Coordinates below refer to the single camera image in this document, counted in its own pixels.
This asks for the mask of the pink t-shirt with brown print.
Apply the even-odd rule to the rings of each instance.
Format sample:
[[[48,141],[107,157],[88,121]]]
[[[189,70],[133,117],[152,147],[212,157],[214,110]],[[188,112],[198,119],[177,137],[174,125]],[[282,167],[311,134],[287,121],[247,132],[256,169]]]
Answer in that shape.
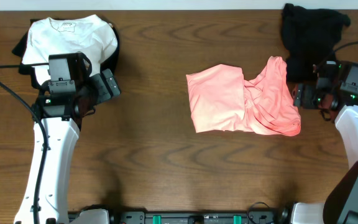
[[[287,64],[270,57],[264,69],[245,80],[240,67],[219,64],[186,76],[196,132],[243,131],[296,136],[301,116],[287,87]]]

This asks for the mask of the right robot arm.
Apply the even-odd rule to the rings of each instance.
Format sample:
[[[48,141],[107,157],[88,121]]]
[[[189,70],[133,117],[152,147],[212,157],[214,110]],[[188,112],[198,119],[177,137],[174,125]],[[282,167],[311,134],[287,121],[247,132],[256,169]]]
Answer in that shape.
[[[358,63],[325,61],[315,66],[316,84],[297,84],[293,99],[299,108],[319,110],[341,135],[349,170],[323,203],[294,204],[289,222],[358,223]]]

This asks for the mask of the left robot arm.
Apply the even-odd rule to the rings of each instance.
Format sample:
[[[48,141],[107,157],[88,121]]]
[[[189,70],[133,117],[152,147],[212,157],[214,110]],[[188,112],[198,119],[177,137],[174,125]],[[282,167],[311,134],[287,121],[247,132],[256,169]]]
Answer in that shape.
[[[113,72],[93,75],[82,52],[50,55],[50,79],[39,87],[31,106],[34,113],[34,153],[29,179],[15,223],[108,223],[108,212],[98,209],[78,218],[68,214],[70,166],[82,120],[95,114],[96,105],[121,91]]]

